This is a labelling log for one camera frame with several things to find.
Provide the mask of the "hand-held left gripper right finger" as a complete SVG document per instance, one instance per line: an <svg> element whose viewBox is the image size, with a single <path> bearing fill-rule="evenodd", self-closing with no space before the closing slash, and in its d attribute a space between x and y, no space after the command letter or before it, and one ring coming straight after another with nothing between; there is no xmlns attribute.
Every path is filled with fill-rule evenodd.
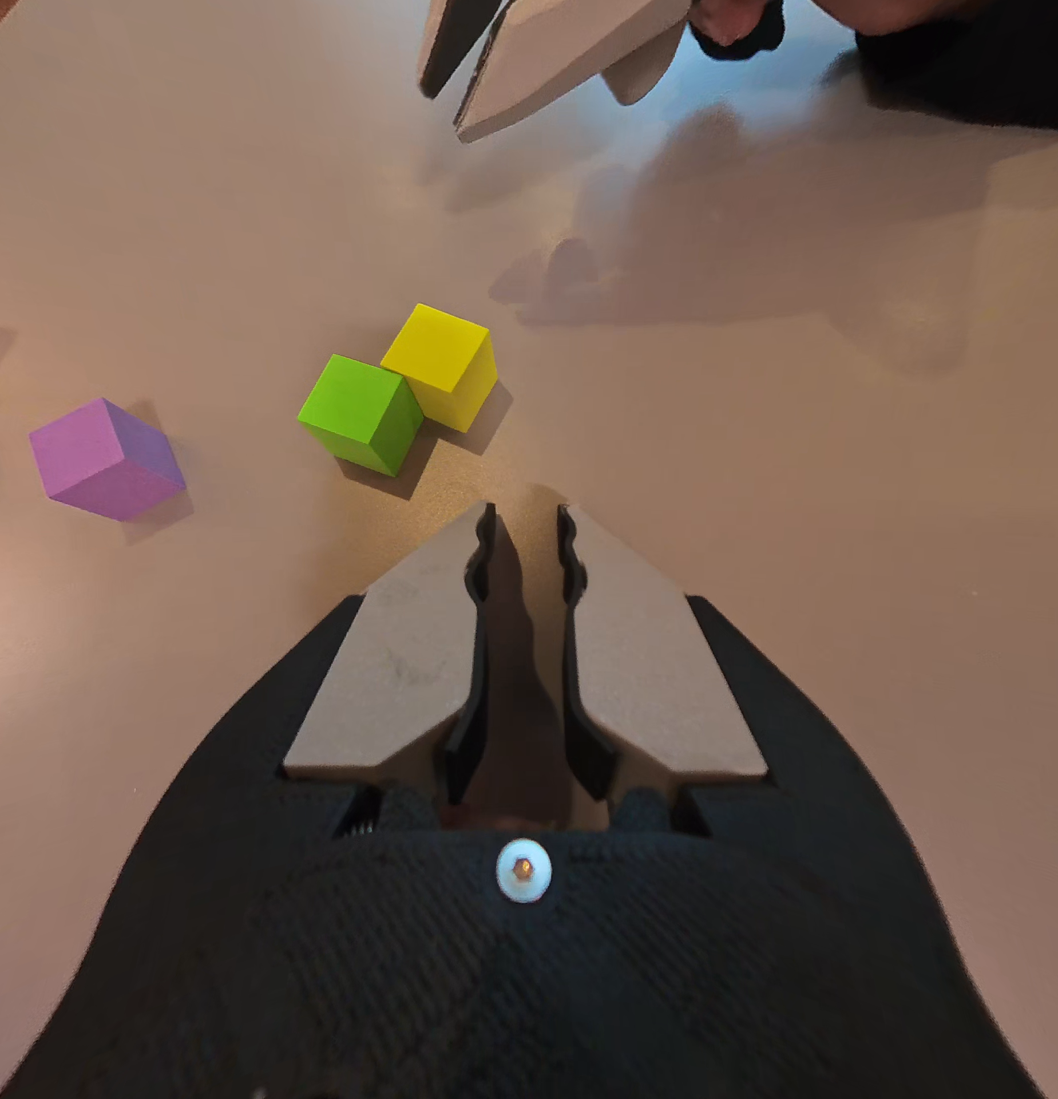
<svg viewBox="0 0 1058 1099"><path fill-rule="evenodd" d="M768 764L683 590L573 504L557 509L564 571L565 755L619 804L649 789L765 780Z"/></svg>

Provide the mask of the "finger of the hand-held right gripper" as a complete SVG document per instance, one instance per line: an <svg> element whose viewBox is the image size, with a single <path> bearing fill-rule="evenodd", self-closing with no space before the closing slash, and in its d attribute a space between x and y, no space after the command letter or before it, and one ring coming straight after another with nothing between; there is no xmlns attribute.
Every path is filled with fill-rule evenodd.
<svg viewBox="0 0 1058 1099"><path fill-rule="evenodd" d="M417 56L417 87L435 99L488 30L501 1L430 1Z"/></svg>
<svg viewBox="0 0 1058 1099"><path fill-rule="evenodd" d="M474 143L534 116L603 77L621 106L659 82L683 37L684 1L503 2L483 41L461 104L457 138Z"/></svg>

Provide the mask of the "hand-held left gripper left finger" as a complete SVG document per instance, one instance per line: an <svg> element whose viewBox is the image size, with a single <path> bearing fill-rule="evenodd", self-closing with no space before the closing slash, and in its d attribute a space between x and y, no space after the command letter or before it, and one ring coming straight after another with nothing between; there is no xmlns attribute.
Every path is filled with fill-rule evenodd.
<svg viewBox="0 0 1058 1099"><path fill-rule="evenodd" d="M283 757L289 778L463 801L487 737L495 519L475 503L365 591Z"/></svg>

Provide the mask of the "green foam cube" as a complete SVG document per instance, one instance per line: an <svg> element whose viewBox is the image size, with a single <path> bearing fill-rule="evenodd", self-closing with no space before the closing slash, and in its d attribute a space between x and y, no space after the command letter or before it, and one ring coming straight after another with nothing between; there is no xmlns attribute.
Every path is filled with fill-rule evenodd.
<svg viewBox="0 0 1058 1099"><path fill-rule="evenodd" d="M396 477L423 413L405 378L333 355L297 420L339 460Z"/></svg>

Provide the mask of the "yellow foam cube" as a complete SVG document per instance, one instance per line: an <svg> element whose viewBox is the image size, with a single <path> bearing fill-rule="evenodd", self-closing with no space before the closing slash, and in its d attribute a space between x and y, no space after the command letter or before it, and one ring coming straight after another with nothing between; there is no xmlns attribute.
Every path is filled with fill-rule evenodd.
<svg viewBox="0 0 1058 1099"><path fill-rule="evenodd" d="M498 380L488 329L419 303L381 366L407 380L422 414L466 433Z"/></svg>

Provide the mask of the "purple foam cube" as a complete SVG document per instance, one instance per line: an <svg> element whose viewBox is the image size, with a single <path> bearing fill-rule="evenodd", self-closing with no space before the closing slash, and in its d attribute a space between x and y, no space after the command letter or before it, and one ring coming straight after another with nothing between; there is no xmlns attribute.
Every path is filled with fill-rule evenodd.
<svg viewBox="0 0 1058 1099"><path fill-rule="evenodd" d="M46 497L129 522L186 490L160 429L99 398L29 435Z"/></svg>

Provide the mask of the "person's right hand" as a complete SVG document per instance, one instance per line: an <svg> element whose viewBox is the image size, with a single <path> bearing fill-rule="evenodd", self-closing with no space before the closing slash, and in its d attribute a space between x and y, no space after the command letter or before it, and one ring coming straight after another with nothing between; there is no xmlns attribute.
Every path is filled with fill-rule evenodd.
<svg viewBox="0 0 1058 1099"><path fill-rule="evenodd" d="M689 22L720 46L731 46L756 30L765 1L698 1ZM877 36L943 19L970 18L989 1L811 1L844 27Z"/></svg>

